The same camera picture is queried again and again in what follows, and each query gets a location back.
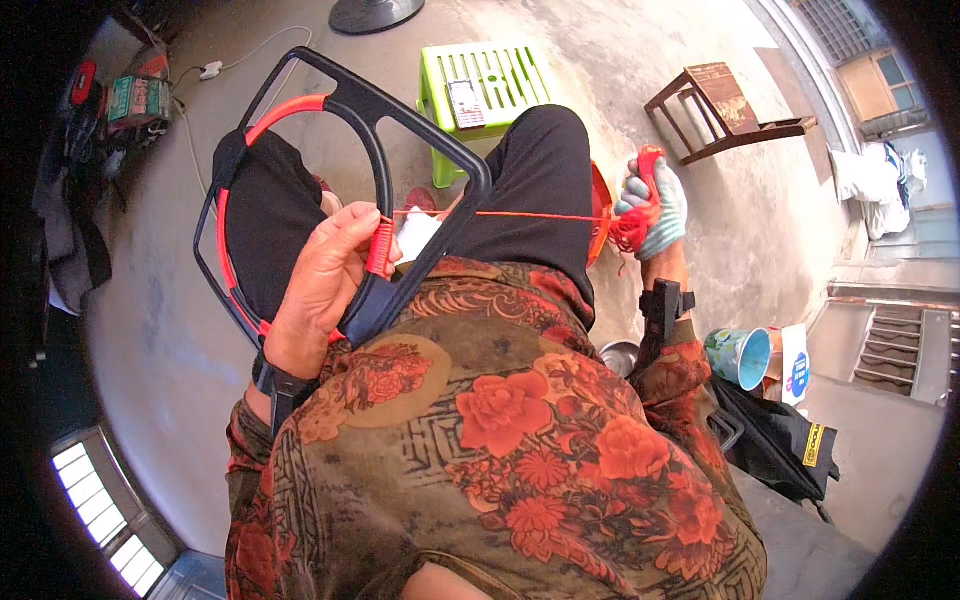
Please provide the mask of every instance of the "knee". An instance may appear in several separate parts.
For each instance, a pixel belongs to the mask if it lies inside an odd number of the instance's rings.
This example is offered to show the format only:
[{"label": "knee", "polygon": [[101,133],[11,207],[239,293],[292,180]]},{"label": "knee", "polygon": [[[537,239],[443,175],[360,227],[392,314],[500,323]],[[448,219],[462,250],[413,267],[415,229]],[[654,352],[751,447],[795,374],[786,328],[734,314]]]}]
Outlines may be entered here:
[{"label": "knee", "polygon": [[580,120],[576,112],[567,107],[541,105],[528,109],[520,118],[524,121],[530,121],[531,125],[549,132],[562,132],[564,135],[587,139],[587,128],[584,126],[584,122]]}]

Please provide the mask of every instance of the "black plastic frame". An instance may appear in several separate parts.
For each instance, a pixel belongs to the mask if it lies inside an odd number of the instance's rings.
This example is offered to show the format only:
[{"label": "black plastic frame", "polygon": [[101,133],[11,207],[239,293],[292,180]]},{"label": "black plastic frame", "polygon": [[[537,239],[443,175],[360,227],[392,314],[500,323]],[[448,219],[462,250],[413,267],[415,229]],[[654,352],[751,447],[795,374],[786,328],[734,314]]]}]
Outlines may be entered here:
[{"label": "black plastic frame", "polygon": [[[357,348],[390,325],[400,310],[416,294],[426,276],[444,256],[450,242],[464,231],[476,211],[488,201],[492,193],[490,168],[482,158],[471,152],[451,135],[424,119],[390,94],[333,60],[304,46],[298,46],[284,55],[274,67],[267,81],[260,86],[235,132],[229,134],[236,138],[230,146],[232,155],[228,156],[224,166],[213,175],[213,182],[207,191],[203,211],[193,238],[194,257],[207,283],[210,284],[220,303],[227,309],[230,316],[243,329],[257,349],[261,348],[260,336],[256,330],[251,328],[247,318],[250,318],[254,323],[258,323],[259,318],[250,310],[239,289],[234,288],[225,291],[221,287],[201,256],[200,241],[210,208],[216,204],[220,191],[229,189],[236,174],[236,169],[246,154],[247,146],[243,137],[250,125],[253,113],[260,106],[280,71],[291,60],[301,60],[337,82],[336,90],[324,102],[324,112],[332,112],[337,115],[360,136],[360,141],[363,142],[364,148],[367,150],[373,168],[376,205],[385,217],[393,218],[394,216],[394,191],[390,176],[390,165],[383,144],[376,134],[376,124],[383,117],[393,118],[400,126],[444,153],[470,177],[470,194],[465,196],[447,216],[443,225],[399,281],[391,282],[371,273],[364,274],[357,294],[347,308],[338,327],[340,332]],[[243,312],[230,299],[230,293],[243,305]]]}]

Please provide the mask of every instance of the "work glove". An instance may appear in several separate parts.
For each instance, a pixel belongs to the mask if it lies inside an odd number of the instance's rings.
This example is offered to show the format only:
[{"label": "work glove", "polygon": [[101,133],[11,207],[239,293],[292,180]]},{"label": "work glove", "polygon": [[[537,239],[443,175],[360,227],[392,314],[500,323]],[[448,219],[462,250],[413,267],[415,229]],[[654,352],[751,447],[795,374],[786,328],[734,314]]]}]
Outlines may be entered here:
[{"label": "work glove", "polygon": [[[649,260],[668,246],[686,235],[686,194],[680,178],[673,169],[666,166],[661,156],[654,163],[654,180],[660,192],[662,212],[660,219],[647,229],[647,236],[636,252],[637,260]],[[623,191],[616,201],[613,212],[619,216],[635,206],[647,204],[650,189],[640,178],[636,158],[627,161],[627,173],[624,174]]]}]

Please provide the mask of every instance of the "metal bowl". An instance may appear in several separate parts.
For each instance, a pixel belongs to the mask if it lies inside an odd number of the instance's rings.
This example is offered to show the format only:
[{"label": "metal bowl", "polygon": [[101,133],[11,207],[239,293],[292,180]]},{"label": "metal bowl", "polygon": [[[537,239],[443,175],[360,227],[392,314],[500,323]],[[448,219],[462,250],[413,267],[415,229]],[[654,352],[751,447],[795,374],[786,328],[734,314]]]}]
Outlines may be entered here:
[{"label": "metal bowl", "polygon": [[600,349],[600,358],[607,365],[607,369],[626,377],[634,370],[639,352],[640,346],[636,342],[617,340]]}]

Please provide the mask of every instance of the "black bag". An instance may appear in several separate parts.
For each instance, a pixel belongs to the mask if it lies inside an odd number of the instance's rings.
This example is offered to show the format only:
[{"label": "black bag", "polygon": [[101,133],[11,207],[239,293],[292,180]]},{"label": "black bag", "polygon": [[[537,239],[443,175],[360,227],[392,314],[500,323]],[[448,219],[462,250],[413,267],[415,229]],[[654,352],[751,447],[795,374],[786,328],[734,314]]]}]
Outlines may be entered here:
[{"label": "black bag", "polygon": [[827,477],[840,481],[833,462],[837,430],[811,423],[789,404],[754,398],[717,375],[712,383],[720,408],[743,425],[727,460],[794,502],[809,498],[820,508]]}]

